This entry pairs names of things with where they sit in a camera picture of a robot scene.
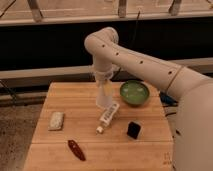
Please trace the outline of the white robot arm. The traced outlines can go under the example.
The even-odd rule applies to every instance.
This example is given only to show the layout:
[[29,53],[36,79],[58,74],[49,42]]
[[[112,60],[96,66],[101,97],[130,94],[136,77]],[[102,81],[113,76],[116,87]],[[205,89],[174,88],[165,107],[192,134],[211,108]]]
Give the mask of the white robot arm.
[[213,78],[120,46],[112,27],[89,34],[84,46],[99,86],[106,85],[117,65],[178,102],[173,171],[213,171]]

